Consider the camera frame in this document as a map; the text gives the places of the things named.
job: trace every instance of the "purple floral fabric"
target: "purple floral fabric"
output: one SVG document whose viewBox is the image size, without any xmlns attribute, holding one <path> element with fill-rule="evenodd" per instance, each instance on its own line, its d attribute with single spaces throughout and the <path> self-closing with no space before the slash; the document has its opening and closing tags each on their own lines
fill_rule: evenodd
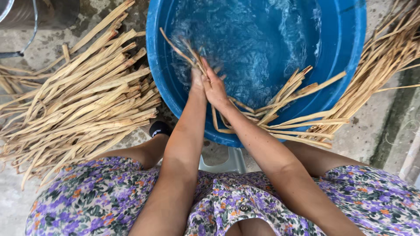
<svg viewBox="0 0 420 236">
<path fill-rule="evenodd" d="M 26 235 L 127 235 L 158 178 L 132 159 L 107 157 L 62 169 L 35 201 Z M 383 170 L 344 166 L 314 179 L 366 235 L 419 235 L 418 189 Z M 277 235 L 325 235 L 282 203 L 262 172 L 200 171 L 185 235 L 224 235 L 261 218 Z"/>
</svg>

